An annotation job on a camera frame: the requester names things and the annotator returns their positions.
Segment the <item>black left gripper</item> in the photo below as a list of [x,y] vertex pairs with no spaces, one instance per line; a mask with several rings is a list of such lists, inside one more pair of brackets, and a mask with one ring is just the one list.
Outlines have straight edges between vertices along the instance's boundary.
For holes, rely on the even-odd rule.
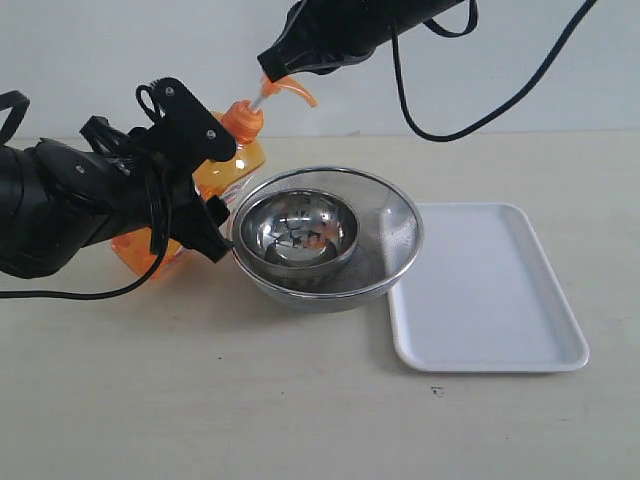
[[[111,240],[143,227],[160,226],[160,195],[193,195],[191,175],[200,159],[191,147],[167,136],[140,137],[112,150],[91,152],[59,141],[44,141],[44,166],[56,187],[74,199],[88,218],[81,247]],[[220,232],[229,218],[226,203],[214,195],[201,196],[172,207],[172,239],[216,263],[231,250]]]

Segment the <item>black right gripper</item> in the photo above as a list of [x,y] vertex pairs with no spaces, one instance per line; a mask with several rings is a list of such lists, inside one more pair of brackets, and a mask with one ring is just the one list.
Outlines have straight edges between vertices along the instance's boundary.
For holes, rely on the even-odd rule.
[[424,24],[459,3],[453,0],[300,1],[287,14],[279,45],[257,56],[273,83],[298,73],[328,75],[371,58],[398,33]]

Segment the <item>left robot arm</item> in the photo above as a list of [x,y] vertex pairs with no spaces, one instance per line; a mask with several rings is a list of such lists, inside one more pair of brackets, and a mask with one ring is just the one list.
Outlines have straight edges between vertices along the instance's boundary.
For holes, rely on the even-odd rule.
[[174,79],[157,87],[144,108],[150,127],[123,132],[100,115],[81,134],[87,151],[40,138],[18,149],[9,141],[30,105],[18,90],[1,96],[1,270],[34,279],[61,270],[81,249],[140,230],[152,260],[171,242],[218,260],[230,248],[219,226],[228,210],[206,200],[195,172],[207,160],[231,160],[236,140]]

